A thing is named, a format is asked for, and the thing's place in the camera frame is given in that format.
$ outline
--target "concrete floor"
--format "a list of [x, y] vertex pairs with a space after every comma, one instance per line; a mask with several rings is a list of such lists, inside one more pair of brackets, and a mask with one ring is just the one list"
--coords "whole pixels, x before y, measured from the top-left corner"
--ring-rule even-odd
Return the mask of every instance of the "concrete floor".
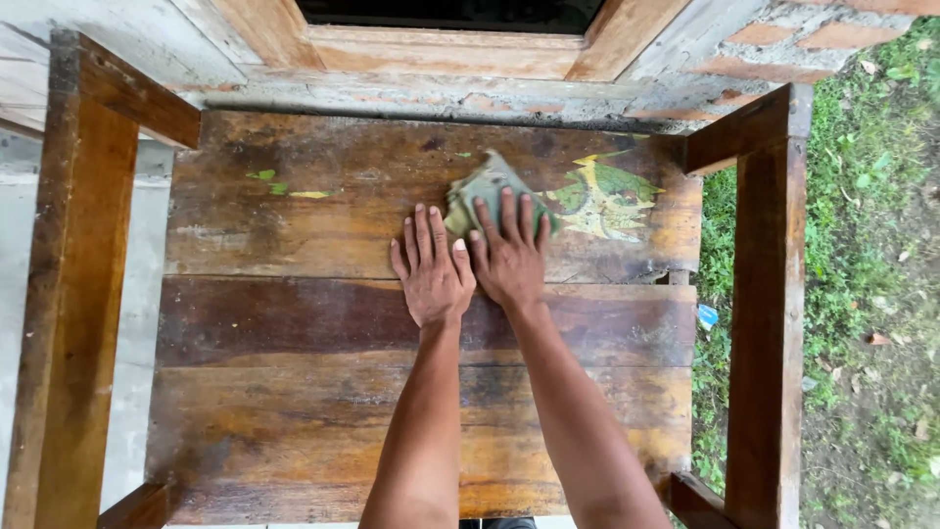
[[[36, 141], [0, 132], [0, 505], [7, 486], [7, 454], [23, 333], [40, 151], [41, 146]], [[104, 457], [102, 511], [136, 489], [144, 479], [172, 163], [173, 152], [166, 146], [148, 140], [140, 142], [117, 333], [111, 422]], [[539, 517], [536, 522], [540, 529], [574, 527], [569, 516]], [[355, 526], [355, 523], [318, 523], [221, 527], [340, 529]]]

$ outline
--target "person's right hand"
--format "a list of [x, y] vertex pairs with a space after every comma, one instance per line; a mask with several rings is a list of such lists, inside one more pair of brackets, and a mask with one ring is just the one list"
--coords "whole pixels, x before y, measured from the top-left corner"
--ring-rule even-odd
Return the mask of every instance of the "person's right hand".
[[504, 187], [503, 233], [500, 234], [486, 203], [480, 198], [474, 199], [477, 218], [486, 233], [486, 241], [476, 230], [470, 232], [479, 284], [507, 313], [525, 311], [541, 302], [541, 293], [545, 288], [544, 252], [551, 231], [548, 215], [543, 214], [539, 219], [539, 235], [533, 236], [532, 198], [525, 194], [520, 197], [522, 212], [518, 220], [514, 202], [512, 189]]

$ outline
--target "dry leaf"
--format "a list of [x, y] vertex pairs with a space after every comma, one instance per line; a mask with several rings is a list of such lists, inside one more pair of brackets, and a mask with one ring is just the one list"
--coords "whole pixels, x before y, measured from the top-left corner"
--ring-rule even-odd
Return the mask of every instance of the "dry leaf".
[[877, 371], [875, 371], [874, 369], [871, 369], [870, 367], [865, 368], [865, 376], [868, 377], [869, 380], [871, 380], [872, 382], [881, 381], [881, 373], [878, 373]]
[[917, 421], [914, 427], [914, 439], [920, 441], [929, 441], [931, 439], [931, 435], [927, 433], [927, 419]]
[[862, 68], [865, 69], [865, 72], [868, 75], [874, 75], [875, 72], [878, 72], [878, 67], [873, 62], [868, 62], [867, 60], [858, 61], [862, 65]]
[[871, 334], [871, 336], [869, 336], [869, 344], [872, 344], [872, 345], [891, 345], [891, 341], [888, 340], [887, 337], [882, 336], [881, 334], [878, 334], [877, 332], [873, 332], [873, 333]]

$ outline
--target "person's left hand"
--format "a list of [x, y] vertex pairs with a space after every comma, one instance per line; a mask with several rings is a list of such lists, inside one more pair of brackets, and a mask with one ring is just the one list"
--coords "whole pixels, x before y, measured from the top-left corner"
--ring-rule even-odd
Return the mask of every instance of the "person's left hand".
[[430, 324], [459, 324], [477, 288], [463, 239], [454, 243], [451, 262], [441, 211], [431, 206], [430, 213], [430, 232], [428, 211], [423, 204], [415, 206], [414, 221], [405, 218], [405, 252], [410, 269], [401, 258], [399, 242], [392, 239], [392, 268], [404, 286], [408, 312], [421, 328]]

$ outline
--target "finger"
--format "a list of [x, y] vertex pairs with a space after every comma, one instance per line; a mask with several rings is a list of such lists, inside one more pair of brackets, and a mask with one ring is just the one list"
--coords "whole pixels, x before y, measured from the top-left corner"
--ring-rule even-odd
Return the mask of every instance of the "finger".
[[518, 241], [520, 238], [519, 225], [516, 223], [516, 200], [512, 196], [511, 187], [503, 187], [500, 200], [503, 208], [503, 233], [506, 234], [507, 240]]
[[548, 221], [548, 214], [543, 213], [539, 217], [539, 234], [535, 237], [535, 250], [538, 253], [545, 255], [550, 234], [552, 234], [552, 224]]
[[417, 239], [417, 255], [421, 263], [430, 263], [431, 253], [431, 234], [428, 232], [428, 212], [424, 209], [424, 204], [415, 206], [415, 239]]
[[444, 263], [447, 259], [447, 228], [444, 227], [444, 220], [441, 218], [441, 210], [437, 206], [431, 206], [428, 211], [431, 214], [431, 236], [434, 239], [434, 259]]
[[405, 218], [405, 252], [408, 253], [408, 265], [412, 270], [417, 268], [417, 244], [415, 243], [415, 223], [411, 217]]
[[408, 279], [408, 268], [401, 260], [401, 247], [395, 239], [392, 239], [392, 269], [399, 275], [400, 280], [405, 281]]
[[486, 243], [476, 230], [470, 231], [470, 248], [473, 250], [473, 262], [477, 273], [485, 276], [490, 273], [490, 259], [487, 254]]
[[454, 241], [454, 266], [457, 267], [457, 277], [461, 279], [461, 285], [470, 288], [477, 286], [477, 278], [473, 276], [473, 270], [470, 268], [470, 255], [463, 239]]
[[502, 242], [503, 236], [499, 234], [499, 230], [493, 224], [490, 208], [486, 207], [486, 202], [480, 197], [476, 197], [473, 199], [473, 207], [477, 210], [477, 220], [479, 220], [479, 225], [483, 227], [483, 232], [486, 233], [486, 240], [490, 241], [490, 244]]
[[532, 197], [528, 193], [523, 193], [519, 198], [519, 234], [523, 242], [530, 247], [534, 245], [532, 240]]

